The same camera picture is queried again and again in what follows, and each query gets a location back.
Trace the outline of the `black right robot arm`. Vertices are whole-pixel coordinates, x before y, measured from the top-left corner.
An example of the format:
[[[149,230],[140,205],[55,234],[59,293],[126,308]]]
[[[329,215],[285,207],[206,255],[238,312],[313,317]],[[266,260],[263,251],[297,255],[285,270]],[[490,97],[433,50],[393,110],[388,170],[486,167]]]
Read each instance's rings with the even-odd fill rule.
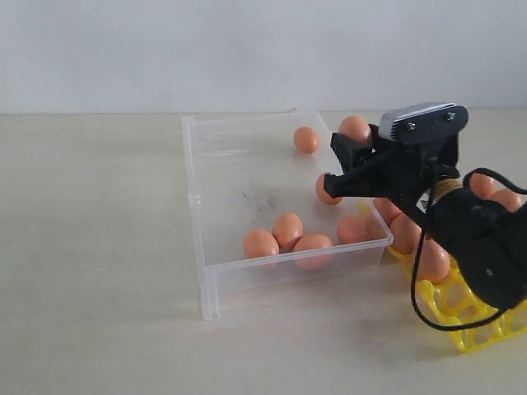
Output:
[[[457,181],[458,135],[452,127],[403,132],[391,141],[372,135],[359,144],[335,133],[330,146],[343,172],[329,175],[333,198],[387,198],[458,263],[472,292],[496,309],[526,298],[526,210],[511,212]]]

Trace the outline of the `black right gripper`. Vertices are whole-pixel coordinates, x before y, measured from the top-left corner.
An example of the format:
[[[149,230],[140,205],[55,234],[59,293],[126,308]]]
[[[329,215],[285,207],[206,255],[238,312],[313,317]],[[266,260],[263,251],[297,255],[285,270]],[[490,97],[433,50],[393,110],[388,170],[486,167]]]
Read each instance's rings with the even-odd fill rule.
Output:
[[[324,191],[332,198],[388,198],[409,217],[423,218],[439,181],[459,177],[458,133],[426,127],[409,133],[416,141],[404,142],[382,137],[376,124],[368,126],[369,143],[332,134],[330,147],[343,174],[326,174]]]

